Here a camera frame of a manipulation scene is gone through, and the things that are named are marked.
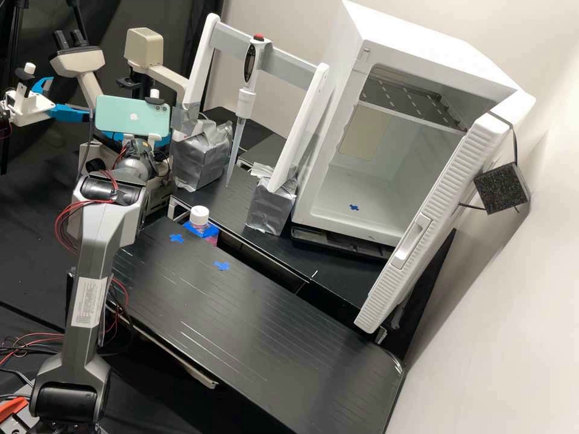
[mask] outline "silver duct tape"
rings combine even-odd
[[[231,122],[219,126],[213,121],[202,122],[203,133],[181,142],[171,141],[175,183],[190,192],[221,176],[231,150]]]
[[[187,108],[183,108],[181,104],[173,107],[171,111],[171,128],[183,133],[185,136],[190,136],[197,123],[199,107],[199,103],[190,104]]]
[[[253,191],[247,212],[247,226],[279,236],[296,201],[297,180],[289,179],[275,193],[268,191],[269,178],[263,177]]]

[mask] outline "white bottle cap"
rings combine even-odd
[[[209,210],[202,206],[196,205],[191,208],[191,214],[189,214],[189,221],[191,224],[203,226],[209,221]]]
[[[26,62],[26,65],[24,65],[24,72],[33,74],[34,71],[36,71],[36,65],[34,63]]]

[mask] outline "bottle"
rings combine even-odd
[[[219,228],[209,223],[209,209],[206,207],[196,205],[191,208],[189,221],[183,226],[198,237],[203,238],[212,246],[217,246]]]

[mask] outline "tape-wrapped box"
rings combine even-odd
[[[193,192],[223,173],[231,150],[231,122],[203,123],[203,132],[183,141],[171,141],[172,173],[177,187]]]
[[[267,186],[269,177],[262,177],[253,191],[247,212],[247,226],[276,236],[282,233],[296,201],[297,180],[291,178],[275,193]]]

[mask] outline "foam pad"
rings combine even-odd
[[[529,202],[529,190],[515,163],[485,172],[474,183],[488,214]]]

